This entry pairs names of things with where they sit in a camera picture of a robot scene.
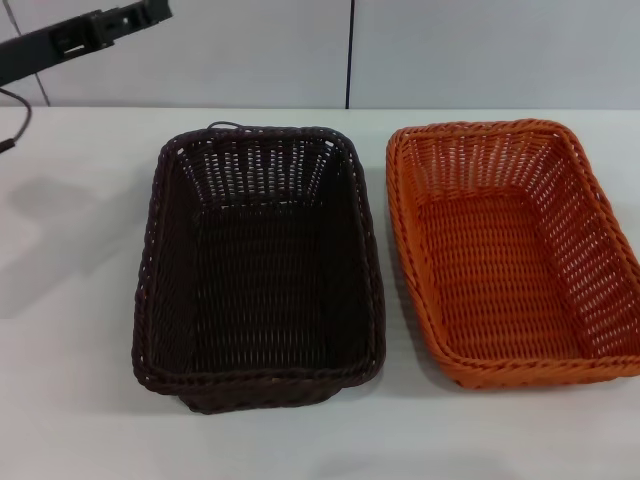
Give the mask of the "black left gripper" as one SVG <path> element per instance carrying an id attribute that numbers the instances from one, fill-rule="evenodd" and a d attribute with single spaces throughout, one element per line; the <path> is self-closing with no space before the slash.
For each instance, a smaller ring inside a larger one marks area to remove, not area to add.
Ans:
<path id="1" fill-rule="evenodd" d="M 95 10 L 1 44 L 1 85 L 112 46 L 106 24 L 115 16 L 115 38 L 151 28 L 173 16 L 168 0 L 137 1 L 125 7 Z"/>

